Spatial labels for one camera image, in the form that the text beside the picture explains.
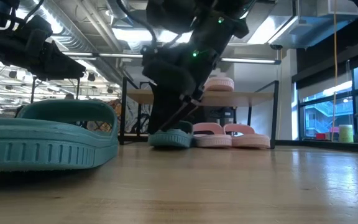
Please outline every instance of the wooden floor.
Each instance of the wooden floor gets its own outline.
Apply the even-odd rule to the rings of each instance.
[[[0,223],[358,223],[358,154],[120,148],[99,169],[0,174]]]

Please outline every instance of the pink slide sandal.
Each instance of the pink slide sandal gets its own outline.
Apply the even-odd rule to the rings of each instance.
[[[256,134],[254,129],[243,124],[227,124],[224,132],[242,133],[242,136],[232,136],[233,147],[256,147],[270,149],[270,138],[263,134]]]
[[[195,134],[197,147],[231,147],[231,136],[224,134],[222,126],[217,123],[200,123],[193,126],[193,131],[211,131],[213,135]]]
[[[231,78],[210,78],[205,83],[205,91],[234,91],[234,81]]]

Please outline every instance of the shelf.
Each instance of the shelf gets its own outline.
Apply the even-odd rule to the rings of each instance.
[[[151,90],[128,90],[127,95],[140,104],[153,104],[154,96]],[[273,100],[273,93],[207,91],[200,106],[256,106],[270,100]]]

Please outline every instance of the teal slipper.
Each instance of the teal slipper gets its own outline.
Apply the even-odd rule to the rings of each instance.
[[[173,146],[189,148],[193,139],[193,125],[187,121],[179,121],[168,131],[157,131],[149,136],[149,144],[154,147]]]
[[[110,133],[70,124],[104,121]],[[0,118],[0,171],[89,169],[118,149],[115,111],[98,101],[46,100],[25,106],[18,118]]]

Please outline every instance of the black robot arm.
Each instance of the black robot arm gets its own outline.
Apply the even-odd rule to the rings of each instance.
[[[34,16],[27,22],[16,17],[19,3],[20,0],[0,0],[0,27],[14,21],[6,30],[0,29],[0,61],[25,68],[41,80],[83,77],[84,66],[62,54],[54,41],[46,42],[52,35],[46,20]],[[13,31],[15,22],[19,26]]]
[[[117,2],[124,7],[121,0]],[[168,130],[197,108],[205,81],[232,36],[243,38],[249,33],[240,17],[253,3],[255,0],[149,0],[147,20],[154,27],[178,35],[193,31],[188,43],[157,47],[154,40],[142,49],[143,74],[156,84],[151,83],[154,104],[149,133]]]

